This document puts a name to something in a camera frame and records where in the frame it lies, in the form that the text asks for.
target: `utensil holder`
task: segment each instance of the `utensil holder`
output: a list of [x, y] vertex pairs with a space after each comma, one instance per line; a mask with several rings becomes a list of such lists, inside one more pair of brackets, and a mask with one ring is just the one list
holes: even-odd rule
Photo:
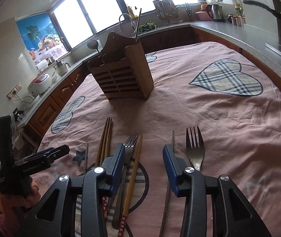
[[108, 99], [148, 99], [154, 81], [143, 47], [138, 40], [111, 32], [101, 51], [102, 56], [87, 66]]

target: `sink faucet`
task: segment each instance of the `sink faucet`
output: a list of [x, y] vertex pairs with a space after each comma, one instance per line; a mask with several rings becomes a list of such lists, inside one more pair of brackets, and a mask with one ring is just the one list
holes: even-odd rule
[[136, 31], [136, 24], [135, 24], [135, 22], [132, 20], [132, 17], [131, 17], [129, 14], [127, 14], [127, 13], [123, 13], [123, 14], [119, 17], [119, 28], [120, 28], [121, 31], [122, 31], [120, 18], [121, 18], [123, 15], [126, 15], [126, 16], [129, 17], [129, 19], [131, 20], [131, 26], [132, 26], [132, 28], [133, 28], [133, 30], [134, 30], [134, 33], [135, 33], [135, 31]]

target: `window frame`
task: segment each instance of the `window frame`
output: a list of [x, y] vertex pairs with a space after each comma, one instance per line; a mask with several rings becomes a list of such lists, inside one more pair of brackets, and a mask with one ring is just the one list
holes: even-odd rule
[[[49, 11], [45, 11], [45, 12], [48, 12], [50, 18], [51, 18], [51, 21], [53, 23], [53, 25], [55, 26], [57, 32], [59, 33], [59, 35], [62, 37], [62, 42], [64, 43], [66, 49], [68, 50], [68, 53], [70, 53], [72, 50], [74, 50], [75, 48], [79, 47], [80, 45], [82, 45], [84, 42], [88, 41], [89, 39], [92, 39], [95, 35], [97, 34], [101, 34], [102, 32], [106, 31], [106, 29], [103, 29], [99, 32], [96, 31], [94, 25], [93, 25], [93, 22], [91, 21], [90, 17], [89, 17], [89, 14], [87, 13], [83, 3], [81, 0], [77, 0], [78, 4], [79, 4], [79, 7], [81, 8], [81, 11], [85, 17], [85, 19], [87, 20], [87, 23], [93, 33], [92, 36], [90, 36], [89, 38], [87, 38], [86, 40], [82, 41], [81, 43], [79, 43], [78, 45], [76, 45], [74, 48], [71, 48], [64, 32], [62, 31], [62, 28], [60, 27], [59, 23], [58, 23], [58, 20], [54, 14], [54, 10], [61, 4], [63, 3], [65, 0], [59, 0], [57, 1], [55, 4], [53, 4], [51, 10]], [[127, 5], [125, 3], [124, 0], [116, 0], [122, 14], [126, 13], [126, 14], [129, 14], [128, 10], [127, 10]], [[147, 15], [147, 14], [150, 14], [150, 13], [153, 13], [155, 12], [155, 10], [152, 10], [152, 11], [148, 11], [146, 13], [142, 13], [142, 15]], [[121, 21], [122, 23], [125, 23], [125, 22], [128, 22], [129, 21], [129, 18], [127, 16], [124, 15], [124, 20]]]

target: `paper towel roll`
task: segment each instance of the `paper towel roll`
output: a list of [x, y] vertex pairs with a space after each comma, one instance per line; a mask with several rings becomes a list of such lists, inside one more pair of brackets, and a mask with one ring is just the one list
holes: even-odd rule
[[48, 67], [48, 61], [42, 60], [38, 64], [36, 64], [37, 69], [41, 72]]

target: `person's sleeve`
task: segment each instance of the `person's sleeve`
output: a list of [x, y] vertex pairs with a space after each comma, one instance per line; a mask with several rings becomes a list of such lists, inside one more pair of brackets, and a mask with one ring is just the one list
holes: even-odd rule
[[13, 237], [12, 233], [10, 233], [4, 224], [4, 214], [0, 215], [0, 231], [5, 237]]

